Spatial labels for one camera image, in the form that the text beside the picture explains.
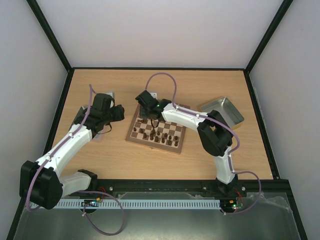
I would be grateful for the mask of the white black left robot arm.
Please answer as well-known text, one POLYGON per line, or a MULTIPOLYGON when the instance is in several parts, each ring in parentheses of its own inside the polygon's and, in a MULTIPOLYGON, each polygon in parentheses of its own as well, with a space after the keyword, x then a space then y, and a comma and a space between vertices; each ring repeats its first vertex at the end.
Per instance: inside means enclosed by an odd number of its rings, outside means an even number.
POLYGON ((105 126, 122 121, 125 110, 115 104, 112 91, 91 95, 89 99, 89 107, 78 112, 67 134, 51 150, 22 165, 19 195, 30 212, 34 211, 31 203, 50 210, 67 195, 97 189, 98 176, 91 171, 80 169, 72 175, 61 174, 84 145, 104 133, 105 126))

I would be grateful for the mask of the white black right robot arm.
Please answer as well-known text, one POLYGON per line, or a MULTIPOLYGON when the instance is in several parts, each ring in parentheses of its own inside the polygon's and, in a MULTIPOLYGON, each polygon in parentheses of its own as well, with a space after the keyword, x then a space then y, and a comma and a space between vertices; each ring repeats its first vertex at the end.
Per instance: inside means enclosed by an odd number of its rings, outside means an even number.
POLYGON ((192 129, 198 133, 202 147, 213 156, 216 166, 218 191, 229 196, 236 189, 233 182, 236 173, 232 165, 232 138, 234 131, 227 125, 221 114, 213 110, 210 113, 197 112, 175 104, 168 99, 157 100, 144 90, 135 100, 145 118, 172 122, 192 129))

